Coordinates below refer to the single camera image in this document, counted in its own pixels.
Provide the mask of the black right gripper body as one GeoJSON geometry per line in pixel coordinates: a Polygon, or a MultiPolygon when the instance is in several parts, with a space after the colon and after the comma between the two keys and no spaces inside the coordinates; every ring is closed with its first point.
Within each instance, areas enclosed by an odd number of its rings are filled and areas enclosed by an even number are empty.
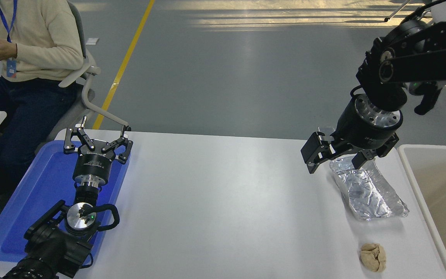
{"type": "Polygon", "coordinates": [[[401,126],[401,111],[378,111],[368,99],[351,99],[340,115],[335,139],[342,139],[356,148],[380,148],[401,126]]]}

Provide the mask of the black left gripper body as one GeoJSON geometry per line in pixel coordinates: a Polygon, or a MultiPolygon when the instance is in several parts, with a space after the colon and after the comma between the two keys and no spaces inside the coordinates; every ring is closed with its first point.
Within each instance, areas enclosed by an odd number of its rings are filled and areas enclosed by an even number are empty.
{"type": "Polygon", "coordinates": [[[93,141],[94,150],[90,150],[83,144],[78,149],[78,160],[72,175],[76,183],[82,183],[86,179],[94,179],[98,185],[108,184],[112,169],[114,152],[102,152],[106,147],[106,141],[93,141]]]}

